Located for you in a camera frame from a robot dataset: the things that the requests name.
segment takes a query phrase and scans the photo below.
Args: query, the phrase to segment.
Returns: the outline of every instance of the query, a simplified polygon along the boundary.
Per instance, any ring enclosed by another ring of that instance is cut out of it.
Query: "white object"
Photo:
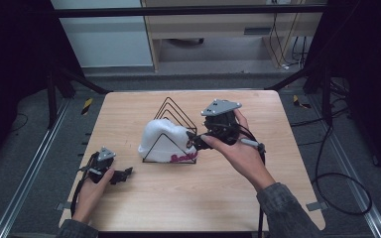
[[[189,163],[197,158],[187,128],[168,119],[150,121],[144,129],[138,153],[145,162]]]
[[[52,0],[52,4],[58,10],[141,7],[140,0]],[[153,65],[142,16],[61,18],[61,23],[83,68]]]

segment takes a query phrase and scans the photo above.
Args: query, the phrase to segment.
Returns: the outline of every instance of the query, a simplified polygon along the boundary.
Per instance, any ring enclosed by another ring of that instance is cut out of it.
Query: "wrist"
[[[259,192],[268,186],[276,183],[274,178],[267,172],[262,172],[260,174],[257,174],[255,177],[249,180],[253,187],[255,188],[256,192]]]
[[[88,222],[89,222],[89,215],[83,214],[82,212],[77,211],[73,215],[72,220],[75,220],[75,221],[78,221],[78,222],[81,222],[81,223],[84,223],[84,224],[88,224]]]

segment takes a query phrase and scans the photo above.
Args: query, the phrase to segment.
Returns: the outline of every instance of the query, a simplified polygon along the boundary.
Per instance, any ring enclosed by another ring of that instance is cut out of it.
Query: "wooden table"
[[[250,130],[266,146],[266,165],[286,184],[302,207],[317,201],[280,97],[275,91],[164,91],[107,94],[81,165],[102,146],[117,154],[116,170],[134,168],[126,182],[109,185],[92,216],[100,231],[221,232],[257,231],[259,203],[253,186],[215,150],[199,151],[194,165],[143,163],[138,146],[145,125],[166,97],[186,112],[198,128],[200,111],[213,99],[242,103]],[[72,198],[80,174],[72,185]],[[320,211],[308,212],[319,229]],[[62,222],[70,218],[65,210]],[[268,230],[264,219],[264,230]]]

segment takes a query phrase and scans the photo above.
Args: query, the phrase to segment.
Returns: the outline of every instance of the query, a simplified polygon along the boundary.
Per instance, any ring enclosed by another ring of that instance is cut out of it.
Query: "aluminum rail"
[[[0,238],[7,237],[14,224],[15,219],[24,204],[24,201],[27,198],[27,195],[32,187],[37,174],[39,173],[40,167],[42,166],[43,161],[45,160],[46,155],[48,154],[49,148],[52,142],[55,139],[56,134],[58,133],[59,128],[61,127],[62,121],[66,115],[66,110],[69,106],[70,100],[64,99],[63,104],[60,107],[58,120],[56,121],[53,128],[49,129],[43,139],[41,145],[39,146],[36,155],[33,157],[29,168],[26,171],[23,179],[20,182],[20,185],[17,188],[14,196],[11,199],[11,202],[7,206],[4,214],[0,219]]]
[[[308,95],[308,98],[310,102],[312,103],[312,106],[315,109],[317,115],[320,117],[321,115],[319,111],[320,103],[318,102],[318,99],[311,95]],[[323,129],[326,131],[327,124],[323,121],[321,121],[321,124]],[[329,141],[333,148],[333,151],[335,152],[336,160],[339,166],[341,167],[342,171],[346,175],[361,182],[359,175],[357,174],[357,172],[355,171],[355,168],[349,161],[349,158],[345,154],[344,149],[342,145],[339,143],[339,140],[336,137],[336,135],[331,133],[331,135],[329,136]],[[358,206],[362,210],[364,210],[367,207],[367,204],[369,202],[367,194],[363,190],[359,189],[359,187],[352,181],[349,181],[348,185],[357,201]],[[369,228],[371,232],[373,233],[374,237],[381,238],[381,215],[374,203],[372,204],[372,208],[370,209],[370,211],[364,215],[364,218],[367,224],[369,225]]]

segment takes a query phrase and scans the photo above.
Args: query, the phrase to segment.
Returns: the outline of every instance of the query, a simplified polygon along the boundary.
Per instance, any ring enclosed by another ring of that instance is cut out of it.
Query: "sleeve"
[[[98,230],[75,220],[65,220],[57,238],[95,238]]]
[[[274,183],[259,191],[256,197],[267,216],[271,237],[322,237],[285,185]]]

